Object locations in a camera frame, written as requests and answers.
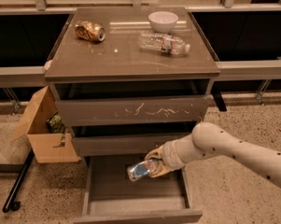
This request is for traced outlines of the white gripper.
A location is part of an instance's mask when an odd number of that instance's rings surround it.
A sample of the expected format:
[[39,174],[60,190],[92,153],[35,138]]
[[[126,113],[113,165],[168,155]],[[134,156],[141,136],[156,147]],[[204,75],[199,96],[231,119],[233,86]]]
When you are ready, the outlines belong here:
[[149,174],[152,178],[166,175],[171,171],[179,170],[186,165],[177,153],[176,141],[168,141],[162,147],[149,151],[145,160],[150,159],[162,160],[156,161],[153,164],[153,170]]

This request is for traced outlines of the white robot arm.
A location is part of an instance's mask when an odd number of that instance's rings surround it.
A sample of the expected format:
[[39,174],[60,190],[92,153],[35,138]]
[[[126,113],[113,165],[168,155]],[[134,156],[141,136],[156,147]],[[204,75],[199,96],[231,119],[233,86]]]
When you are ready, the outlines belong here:
[[157,177],[181,169],[191,161],[206,160],[216,155],[241,163],[281,188],[281,151],[238,139],[209,122],[201,122],[191,134],[151,150],[146,160],[160,159],[157,170],[151,175]]

